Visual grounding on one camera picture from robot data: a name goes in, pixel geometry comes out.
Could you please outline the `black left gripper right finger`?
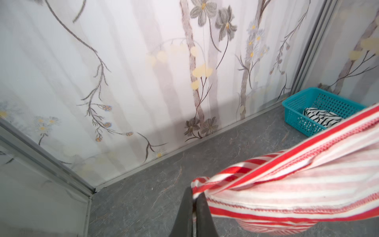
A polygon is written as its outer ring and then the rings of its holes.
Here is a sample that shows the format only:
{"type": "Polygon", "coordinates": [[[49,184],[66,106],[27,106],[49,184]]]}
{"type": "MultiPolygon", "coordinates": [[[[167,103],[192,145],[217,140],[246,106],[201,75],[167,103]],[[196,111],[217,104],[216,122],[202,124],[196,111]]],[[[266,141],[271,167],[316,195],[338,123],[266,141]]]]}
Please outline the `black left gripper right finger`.
{"type": "Polygon", "coordinates": [[[207,203],[205,193],[201,193],[195,203],[196,236],[219,237],[207,203]]]}

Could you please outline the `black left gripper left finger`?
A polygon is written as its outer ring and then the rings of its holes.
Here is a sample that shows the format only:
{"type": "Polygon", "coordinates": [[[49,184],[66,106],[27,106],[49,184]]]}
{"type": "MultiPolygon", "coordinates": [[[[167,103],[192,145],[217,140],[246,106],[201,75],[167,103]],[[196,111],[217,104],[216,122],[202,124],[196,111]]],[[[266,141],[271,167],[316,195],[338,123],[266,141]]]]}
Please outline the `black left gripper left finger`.
{"type": "Polygon", "coordinates": [[[193,236],[193,198],[192,188],[185,189],[180,208],[170,233],[170,237],[192,237],[193,236]]]}

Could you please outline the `red white striped tank top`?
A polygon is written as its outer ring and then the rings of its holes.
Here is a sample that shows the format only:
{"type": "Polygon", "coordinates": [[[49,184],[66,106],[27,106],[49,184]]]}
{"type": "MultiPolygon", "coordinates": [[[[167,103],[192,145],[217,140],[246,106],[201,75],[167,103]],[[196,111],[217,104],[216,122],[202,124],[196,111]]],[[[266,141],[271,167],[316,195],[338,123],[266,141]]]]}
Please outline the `red white striped tank top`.
{"type": "Polygon", "coordinates": [[[291,235],[319,222],[379,215],[379,106],[374,104],[298,145],[191,183],[213,217],[255,233],[291,235]]]}

